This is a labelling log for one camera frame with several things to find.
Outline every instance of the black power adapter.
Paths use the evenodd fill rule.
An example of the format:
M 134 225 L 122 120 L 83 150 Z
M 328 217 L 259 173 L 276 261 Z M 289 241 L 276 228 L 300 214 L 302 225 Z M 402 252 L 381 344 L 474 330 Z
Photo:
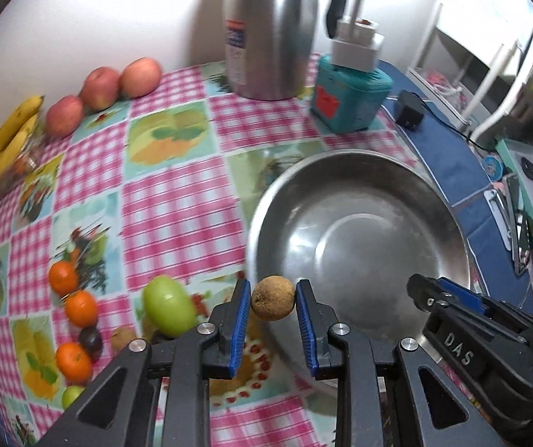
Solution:
M 394 105 L 394 121 L 401 127 L 414 131 L 423 119 L 422 100 L 408 91 L 401 91 Z

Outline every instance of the kiwi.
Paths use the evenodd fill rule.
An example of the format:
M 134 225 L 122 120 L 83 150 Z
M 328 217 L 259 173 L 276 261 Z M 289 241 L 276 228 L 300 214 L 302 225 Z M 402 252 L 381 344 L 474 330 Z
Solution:
M 271 275 L 262 279 L 251 298 L 254 314 L 264 321 L 283 319 L 295 305 L 295 285 L 285 277 Z
M 118 354 L 122 348 L 125 348 L 131 340 L 137 338 L 136 331 L 131 326 L 119 326 L 111 334 L 111 349 L 113 354 Z

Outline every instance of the small green lime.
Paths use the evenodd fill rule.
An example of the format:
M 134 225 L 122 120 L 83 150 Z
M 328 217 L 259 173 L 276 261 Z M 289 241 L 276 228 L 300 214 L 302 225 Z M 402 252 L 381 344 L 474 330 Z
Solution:
M 66 410 L 74 400 L 76 400 L 80 394 L 84 391 L 84 387 L 78 385 L 68 386 L 64 390 L 64 394 L 61 396 L 61 406 Z

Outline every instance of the apple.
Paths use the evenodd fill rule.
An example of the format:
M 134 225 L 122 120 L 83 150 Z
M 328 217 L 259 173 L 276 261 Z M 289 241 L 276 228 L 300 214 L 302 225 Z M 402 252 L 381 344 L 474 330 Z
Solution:
M 64 390 L 64 394 L 61 396 L 61 406 L 66 410 L 74 400 L 76 400 L 80 394 L 84 391 L 84 387 L 78 385 L 68 386 Z
M 158 330 L 170 338 L 196 326 L 192 298 L 178 281 L 166 275 L 159 275 L 144 286 L 142 305 Z
M 128 65 L 119 78 L 123 93 L 130 99 L 141 98 L 157 89 L 163 69 L 150 57 L 142 57 Z
M 111 67 L 93 70 L 84 81 L 80 97 L 94 112 L 110 108 L 119 97 L 119 72 Z
M 78 96 L 66 96 L 47 111 L 45 132 L 56 138 L 68 137 L 84 119 L 84 103 Z

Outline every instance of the metal screw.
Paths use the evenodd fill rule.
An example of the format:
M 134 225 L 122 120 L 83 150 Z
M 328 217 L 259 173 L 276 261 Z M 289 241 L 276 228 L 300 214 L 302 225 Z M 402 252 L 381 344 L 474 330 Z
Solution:
M 333 333 L 338 336 L 345 336 L 351 329 L 344 322 L 333 324 Z
M 131 340 L 128 348 L 134 353 L 139 353 L 140 351 L 144 351 L 146 349 L 146 341 L 141 339 Z
M 200 334 L 213 334 L 215 332 L 215 325 L 211 322 L 203 322 L 202 324 L 199 324 L 196 330 Z
M 419 345 L 413 338 L 403 338 L 401 340 L 401 348 L 403 348 L 405 351 L 415 351 L 417 348 L 419 348 Z

